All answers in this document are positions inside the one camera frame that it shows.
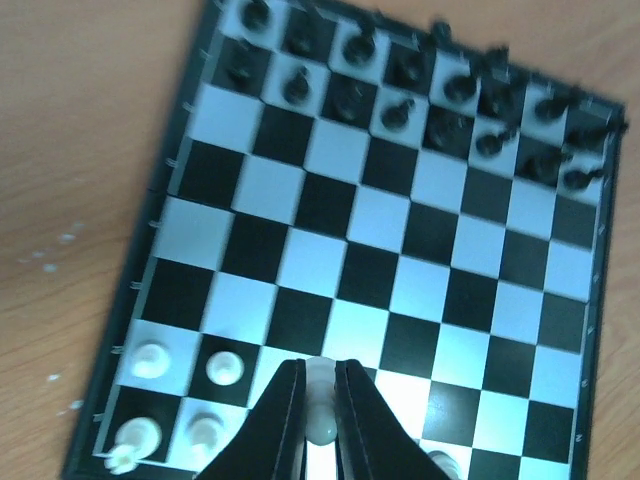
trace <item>wooden surface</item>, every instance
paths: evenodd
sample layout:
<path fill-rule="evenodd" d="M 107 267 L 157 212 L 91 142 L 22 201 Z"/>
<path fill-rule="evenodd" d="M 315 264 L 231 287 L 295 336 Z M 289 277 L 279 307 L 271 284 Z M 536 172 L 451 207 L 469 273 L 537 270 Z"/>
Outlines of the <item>wooden surface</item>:
<path fill-rule="evenodd" d="M 639 0 L 359 3 L 628 103 L 590 478 L 640 478 Z M 0 2 L 3 478 L 58 476 L 198 5 Z"/>

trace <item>magnetic chess set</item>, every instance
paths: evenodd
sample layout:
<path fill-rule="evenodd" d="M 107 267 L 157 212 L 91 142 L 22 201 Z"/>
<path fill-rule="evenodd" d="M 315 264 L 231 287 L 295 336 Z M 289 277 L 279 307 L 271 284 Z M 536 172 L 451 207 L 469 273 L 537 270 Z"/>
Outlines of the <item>magnetic chess set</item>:
<path fill-rule="evenodd" d="M 461 479 L 586 478 L 623 105 L 330 0 L 185 68 L 64 478 L 190 480 L 320 356 Z"/>

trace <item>chess board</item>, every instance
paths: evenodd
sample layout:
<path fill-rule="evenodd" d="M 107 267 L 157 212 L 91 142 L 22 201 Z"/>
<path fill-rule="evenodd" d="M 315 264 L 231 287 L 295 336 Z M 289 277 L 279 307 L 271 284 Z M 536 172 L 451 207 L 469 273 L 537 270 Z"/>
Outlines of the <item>chess board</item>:
<path fill-rule="evenodd" d="M 289 49 L 301 5 L 268 3 L 256 33 L 243 2 L 205 2 L 64 478 L 111 478 L 115 432 L 144 416 L 160 445 L 123 477 L 190 480 L 195 415 L 216 415 L 233 438 L 282 361 L 318 355 L 358 359 L 406 432 L 449 453 L 464 478 L 586 478 L 622 133 L 588 148 L 569 140 L 623 106 L 581 90 L 541 122 L 536 106 L 571 86 L 509 62 L 453 102 L 447 81 L 482 52 L 446 24 L 407 84 L 397 65 L 419 30 L 377 15 L 375 52 L 354 66 L 343 49 L 363 11 L 319 1 L 304 57 Z M 253 60 L 239 85 L 228 66 L 242 39 Z M 292 105 L 283 85 L 300 66 L 309 95 Z M 509 114 L 496 115 L 487 95 L 524 73 Z M 345 119 L 335 98 L 353 80 L 361 108 Z M 383 112 L 408 98 L 407 124 L 390 130 Z M 442 118 L 457 125 L 448 143 L 428 134 Z M 480 137 L 513 125 L 500 152 L 479 152 Z M 531 173 L 541 152 L 569 153 L 556 180 Z M 569 188 L 576 169 L 601 175 Z M 156 379 L 131 373 L 148 341 L 171 355 Z M 233 385 L 205 373 L 220 351 L 244 362 Z"/>

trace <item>board frame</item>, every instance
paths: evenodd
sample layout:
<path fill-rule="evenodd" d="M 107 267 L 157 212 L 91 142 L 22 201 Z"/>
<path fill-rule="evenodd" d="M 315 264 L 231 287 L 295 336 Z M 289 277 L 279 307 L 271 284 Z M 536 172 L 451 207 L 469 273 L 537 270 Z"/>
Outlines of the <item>board frame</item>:
<path fill-rule="evenodd" d="M 317 0 L 316 5 L 343 17 L 357 19 L 366 11 L 354 5 L 338 0 Z M 68 446 L 61 476 L 65 480 L 102 480 L 112 478 L 102 465 L 102 459 L 92 455 L 95 439 L 104 412 L 112 380 L 119 363 L 119 354 L 124 344 L 132 313 L 135 307 L 141 281 L 148 257 L 151 255 L 158 221 L 168 198 L 167 193 L 175 158 L 178 155 L 181 140 L 186 133 L 191 106 L 199 87 L 200 73 L 208 56 L 212 33 L 221 14 L 220 0 L 203 0 L 198 15 L 198 23 L 190 41 L 186 63 L 182 65 L 182 76 L 174 92 L 174 103 L 168 112 L 168 122 L 164 127 L 164 137 L 157 151 L 151 177 L 139 209 L 136 226 L 130 240 L 128 253 L 112 298 L 112 306 L 106 319 L 102 340 L 91 370 L 91 378 L 86 387 L 84 404 Z M 407 25 L 388 16 L 380 18 L 379 28 L 412 38 L 423 30 Z M 469 59 L 481 52 L 473 47 L 453 41 L 444 48 L 456 55 Z M 540 71 L 510 62 L 510 69 L 516 72 L 532 73 L 532 80 L 549 84 L 554 89 L 568 89 L 572 85 Z M 583 89 L 594 103 L 611 109 L 613 116 L 625 118 L 624 104 L 608 100 L 602 95 Z M 616 185 L 620 163 L 622 134 L 613 136 L 605 145 L 605 159 L 611 163 L 610 180 L 603 186 L 600 216 L 597 225 L 598 235 L 594 250 L 593 286 L 587 304 L 587 322 L 583 347 L 582 384 L 577 406 L 575 441 L 571 459 L 571 480 L 587 478 L 591 421 L 593 416 L 595 388 L 598 369 L 600 333 L 604 314 L 604 295 L 608 270 L 611 235 L 613 231 Z M 170 468 L 158 468 L 141 465 L 127 478 L 133 480 L 180 480 L 191 479 L 192 473 Z"/>

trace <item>white pawn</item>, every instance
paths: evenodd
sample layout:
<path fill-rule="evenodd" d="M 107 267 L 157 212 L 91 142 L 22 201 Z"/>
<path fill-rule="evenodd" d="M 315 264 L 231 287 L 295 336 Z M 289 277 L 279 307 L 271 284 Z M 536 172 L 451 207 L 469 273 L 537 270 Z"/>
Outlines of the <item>white pawn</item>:
<path fill-rule="evenodd" d="M 336 362 L 312 357 L 307 364 L 306 437 L 314 445 L 329 445 L 338 435 L 335 411 Z"/>
<path fill-rule="evenodd" d="M 158 343 L 143 343 L 133 352 L 131 372 L 139 378 L 158 378 L 167 373 L 169 365 L 169 350 Z"/>
<path fill-rule="evenodd" d="M 207 361 L 207 376 L 217 385 L 233 385 L 244 373 L 244 362 L 232 352 L 215 353 Z"/>
<path fill-rule="evenodd" d="M 139 417 L 125 422 L 116 432 L 115 446 L 107 454 L 104 465 L 112 475 L 135 470 L 138 461 L 160 446 L 162 430 L 154 420 Z"/>

